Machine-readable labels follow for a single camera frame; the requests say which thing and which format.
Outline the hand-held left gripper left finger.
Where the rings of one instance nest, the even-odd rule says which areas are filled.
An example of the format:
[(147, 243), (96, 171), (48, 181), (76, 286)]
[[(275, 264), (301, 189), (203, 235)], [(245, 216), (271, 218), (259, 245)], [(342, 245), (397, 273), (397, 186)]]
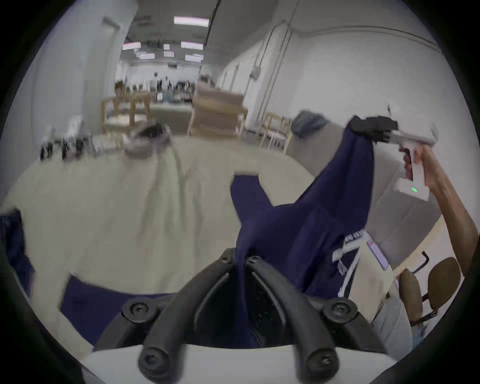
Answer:
[(142, 338), (137, 360), (140, 373), (150, 381), (172, 381), (178, 367), (181, 346), (202, 303), (230, 278), (234, 250), (201, 270), (174, 294), (156, 298), (133, 297), (109, 323), (94, 351), (121, 349)]

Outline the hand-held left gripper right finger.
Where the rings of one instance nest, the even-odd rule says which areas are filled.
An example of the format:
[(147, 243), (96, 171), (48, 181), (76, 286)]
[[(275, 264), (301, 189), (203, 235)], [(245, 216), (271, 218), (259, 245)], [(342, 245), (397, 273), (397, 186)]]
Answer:
[(374, 381), (387, 369), (384, 344), (350, 299), (309, 297), (258, 256), (245, 277), (278, 313), (274, 340), (292, 341), (298, 381)]

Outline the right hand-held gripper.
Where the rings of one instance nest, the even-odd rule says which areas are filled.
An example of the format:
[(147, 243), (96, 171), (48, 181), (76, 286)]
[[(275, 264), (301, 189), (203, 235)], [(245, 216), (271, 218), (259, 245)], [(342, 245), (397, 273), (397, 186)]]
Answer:
[(412, 176), (399, 177), (394, 189), (400, 193), (427, 202), (430, 189), (425, 185), (425, 174), (422, 160), (415, 161), (415, 150), (422, 145), (434, 147), (439, 139), (435, 123), (422, 114), (402, 113), (398, 109), (389, 109), (387, 116), (360, 118), (354, 116), (350, 120), (350, 130), (359, 136), (376, 142), (376, 118), (381, 133), (381, 141), (397, 145), (406, 150), (410, 158)]

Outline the person's right hand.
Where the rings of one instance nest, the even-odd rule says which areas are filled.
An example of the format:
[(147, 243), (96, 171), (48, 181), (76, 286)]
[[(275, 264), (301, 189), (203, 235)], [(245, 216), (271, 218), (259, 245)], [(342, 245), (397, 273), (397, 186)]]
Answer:
[(426, 144), (421, 144), (415, 148), (413, 152), (413, 161), (411, 160), (411, 153), (407, 148), (400, 147), (399, 152), (404, 153), (403, 160), (406, 178), (412, 181), (412, 164), (422, 163), (425, 186), (428, 187), (429, 191), (435, 195), (437, 193), (439, 183), (442, 181), (444, 172), (438, 160), (436, 159), (432, 148)]

